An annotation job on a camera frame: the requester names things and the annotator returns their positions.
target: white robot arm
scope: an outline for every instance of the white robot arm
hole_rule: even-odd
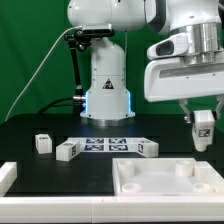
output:
[[[150,102],[180,100],[193,122],[196,149],[212,143],[215,119],[224,103],[224,52],[218,0],[167,0],[166,24],[171,37],[148,49],[152,60],[145,72],[145,97]],[[217,96],[216,111],[196,111],[190,116],[187,99]]]
[[[92,47],[92,85],[86,93],[85,111],[81,113],[84,121],[114,126],[135,116],[125,87],[125,53],[106,37],[115,31],[142,28],[155,17],[155,6],[155,0],[70,1],[69,21],[79,27],[77,48],[85,49],[86,40]]]

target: white tray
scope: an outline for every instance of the white tray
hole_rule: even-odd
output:
[[[224,179],[194,159],[114,159],[113,181],[117,196],[224,195]]]

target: black table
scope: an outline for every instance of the black table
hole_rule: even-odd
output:
[[[0,126],[0,165],[16,161],[18,178],[6,197],[113,196],[112,159],[137,153],[81,153],[70,162],[56,161],[56,146],[68,137],[145,137],[159,143],[159,157],[192,157],[208,161],[224,176],[224,134],[215,130],[214,144],[197,152],[192,126],[183,115],[137,115],[121,127],[97,127],[73,115],[26,114]],[[39,155],[35,135],[49,134],[53,153]]]

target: white cube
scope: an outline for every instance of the white cube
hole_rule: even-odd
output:
[[[47,134],[36,135],[36,148],[39,154],[52,153],[52,140]]]
[[[146,158],[158,157],[159,144],[148,139],[142,138],[137,143],[136,152]]]
[[[70,161],[80,153],[80,142],[64,142],[56,147],[56,160]]]
[[[17,178],[17,163],[6,162],[0,169],[0,197],[4,197]]]

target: green screen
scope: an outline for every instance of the green screen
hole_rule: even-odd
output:
[[[71,27],[67,20],[68,3],[69,0],[0,1],[1,123],[55,40]],[[132,94],[132,109],[137,114],[183,114],[177,101],[149,103],[144,99],[144,71],[149,63],[146,51],[164,38],[148,27],[128,33],[127,89]],[[117,33],[111,40],[124,49],[125,33]],[[91,81],[90,58],[90,50],[78,53],[85,91]],[[73,95],[75,81],[71,56],[67,43],[62,39],[16,105],[12,116],[37,113],[48,103]],[[190,110],[215,109],[215,106],[216,101],[212,97],[189,101]],[[72,109],[50,109],[48,113],[72,113]],[[224,131],[224,118],[217,122],[217,127]]]

